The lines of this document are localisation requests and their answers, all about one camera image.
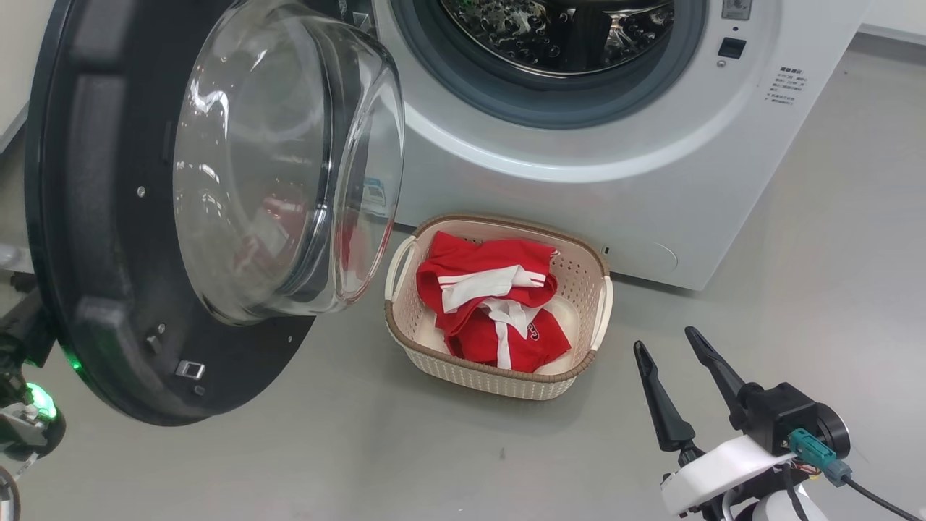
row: basket handle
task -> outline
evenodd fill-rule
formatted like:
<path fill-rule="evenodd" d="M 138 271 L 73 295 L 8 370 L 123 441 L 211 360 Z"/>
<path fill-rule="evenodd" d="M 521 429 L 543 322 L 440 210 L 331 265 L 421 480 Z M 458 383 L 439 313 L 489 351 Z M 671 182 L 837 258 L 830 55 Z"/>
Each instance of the basket handle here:
<path fill-rule="evenodd" d="M 611 321 L 611 308 L 614 306 L 614 285 L 611 284 L 610 275 L 605 275 L 605 283 L 598 294 L 598 314 L 594 318 L 594 339 L 592 340 L 592 351 L 597 351 L 601 347 L 601 342 L 605 339 L 607 323 Z"/>
<path fill-rule="evenodd" d="M 415 246 L 418 238 L 414 235 L 402 241 L 399 248 L 395 251 L 392 261 L 389 262 L 389 271 L 386 272 L 386 300 L 392 301 L 395 297 L 394 290 L 402 287 L 405 282 L 406 273 L 408 272 L 408 251 Z M 398 283 L 395 281 L 395 274 L 399 270 L 399 264 L 402 265 L 402 273 L 399 275 Z"/>

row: clothes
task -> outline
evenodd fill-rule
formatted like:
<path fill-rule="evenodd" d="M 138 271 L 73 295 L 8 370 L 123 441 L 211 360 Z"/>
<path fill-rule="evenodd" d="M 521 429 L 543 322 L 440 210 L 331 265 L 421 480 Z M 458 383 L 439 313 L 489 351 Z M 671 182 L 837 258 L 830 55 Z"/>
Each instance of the clothes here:
<path fill-rule="evenodd" d="M 550 258 L 555 253 L 554 248 L 530 241 L 506 239 L 475 245 L 438 232 L 429 258 L 418 269 L 418 290 L 436 313 L 435 325 L 444 330 L 451 352 L 473 362 L 503 369 L 517 365 L 515 370 L 532 373 L 545 363 L 532 366 L 532 361 L 545 359 L 541 351 L 556 353 L 548 359 L 552 361 L 568 350 L 569 342 L 549 313 L 542 319 L 544 329 L 555 327 L 558 335 L 551 333 L 539 342 L 523 344 L 540 308 L 557 292 L 557 280 L 550 274 Z M 459 338 L 467 328 L 469 332 Z M 520 349 L 525 352 L 514 352 Z"/>

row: brown basket rim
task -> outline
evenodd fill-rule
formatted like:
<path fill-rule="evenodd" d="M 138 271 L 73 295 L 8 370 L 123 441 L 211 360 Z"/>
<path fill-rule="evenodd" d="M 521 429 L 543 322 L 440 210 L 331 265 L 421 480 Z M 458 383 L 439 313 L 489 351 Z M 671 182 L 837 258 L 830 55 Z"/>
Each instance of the brown basket rim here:
<path fill-rule="evenodd" d="M 543 233 L 546 235 L 552 235 L 557 238 L 568 240 L 569 242 L 575 243 L 589 253 L 595 258 L 598 262 L 598 266 L 601 268 L 602 276 L 610 276 L 610 270 L 607 267 L 607 261 L 601 256 L 601 254 L 596 251 L 594 248 L 588 245 L 585 241 L 577 238 L 573 235 L 569 235 L 558 230 L 554 230 L 547 226 L 537 224 L 536 222 L 527 222 L 520 221 L 515 219 L 509 219 L 504 217 L 489 217 L 489 216 L 480 216 L 472 215 L 466 213 L 448 213 L 445 215 L 439 215 L 433 217 L 426 222 L 423 222 L 415 232 L 412 234 L 415 237 L 419 237 L 422 232 L 428 229 L 431 226 L 439 222 L 445 221 L 470 221 L 470 222 L 485 222 L 489 224 L 502 224 L 502 225 L 513 225 L 519 228 L 524 228 L 526 230 Z M 513 380 L 522 380 L 526 382 L 533 382 L 538 384 L 555 384 L 558 382 L 564 382 L 571 380 L 576 376 L 585 372 L 588 369 L 589 365 L 594 362 L 594 357 L 596 351 L 589 349 L 585 353 L 585 358 L 582 359 L 575 367 L 568 370 L 566 373 L 560 373 L 558 375 L 535 375 L 533 373 L 522 373 L 520 371 L 511 371 L 510 369 L 499 369 L 497 367 L 492 367 L 490 365 L 483 365 L 481 363 L 470 362 L 469 360 L 463 360 L 462 358 L 457 358 L 453 355 L 442 353 L 441 351 L 436 351 L 434 349 L 428 348 L 419 344 L 418 342 L 407 337 L 402 331 L 399 330 L 398 324 L 395 323 L 395 318 L 393 315 L 393 302 L 389 299 L 386 300 L 386 325 L 389 327 L 389 331 L 393 334 L 395 339 L 400 343 L 406 346 L 409 349 L 413 349 L 421 354 L 436 358 L 441 362 L 451 363 L 457 367 L 462 367 L 464 369 L 470 369 L 473 371 L 478 371 L 480 373 L 486 373 L 493 376 L 501 376 L 504 378 L 510 378 Z"/>

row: washing machine door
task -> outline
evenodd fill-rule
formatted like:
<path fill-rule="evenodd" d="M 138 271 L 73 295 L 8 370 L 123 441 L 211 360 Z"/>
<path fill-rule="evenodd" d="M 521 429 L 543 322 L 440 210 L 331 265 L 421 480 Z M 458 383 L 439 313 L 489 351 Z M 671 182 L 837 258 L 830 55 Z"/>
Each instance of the washing machine door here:
<path fill-rule="evenodd" d="M 29 113 L 44 306 L 116 409 L 183 425 L 261 392 L 364 292 L 404 119 L 337 0 L 58 0 Z"/>

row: beige plastic basket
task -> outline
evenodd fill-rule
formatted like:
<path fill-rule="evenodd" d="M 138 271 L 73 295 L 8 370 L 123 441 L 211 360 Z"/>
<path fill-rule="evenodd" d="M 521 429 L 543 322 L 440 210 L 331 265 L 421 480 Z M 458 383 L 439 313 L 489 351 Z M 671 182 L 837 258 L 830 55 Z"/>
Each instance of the beige plastic basket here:
<path fill-rule="evenodd" d="M 434 313 L 418 296 L 415 273 L 438 232 L 476 243 L 521 238 L 557 249 L 551 271 L 559 290 L 547 309 L 559 321 L 571 349 L 536 373 L 498 369 L 459 359 L 434 327 Z M 594 361 L 607 330 L 614 289 L 607 263 L 581 240 L 537 224 L 495 217 L 445 215 L 422 224 L 399 246 L 386 278 L 386 323 L 395 341 L 421 371 L 467 388 L 523 398 L 550 400 L 568 389 Z"/>

